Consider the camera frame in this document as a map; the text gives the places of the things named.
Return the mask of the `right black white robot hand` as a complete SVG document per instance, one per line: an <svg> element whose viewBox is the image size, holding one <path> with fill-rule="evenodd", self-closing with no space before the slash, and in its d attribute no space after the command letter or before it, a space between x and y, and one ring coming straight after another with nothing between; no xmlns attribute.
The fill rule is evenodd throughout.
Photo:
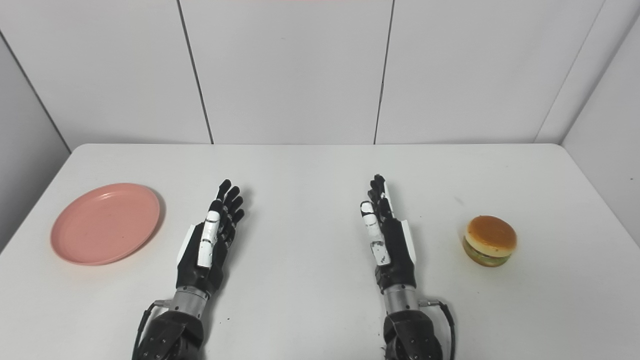
<svg viewBox="0 0 640 360"><path fill-rule="evenodd" d="M415 264L402 221L395 217L386 178L375 174L369 183L368 200L359 212L375 260L375 282L380 292L393 286L416 288Z"/></svg>

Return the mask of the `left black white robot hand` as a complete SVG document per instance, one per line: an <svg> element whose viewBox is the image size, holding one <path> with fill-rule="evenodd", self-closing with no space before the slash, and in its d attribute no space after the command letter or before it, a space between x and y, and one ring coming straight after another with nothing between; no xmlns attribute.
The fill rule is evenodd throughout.
<svg viewBox="0 0 640 360"><path fill-rule="evenodd" d="M240 187L228 178L219 185L204 221L194 226L177 264L176 289L193 288L212 296L222 286L223 267L245 216Z"/></svg>

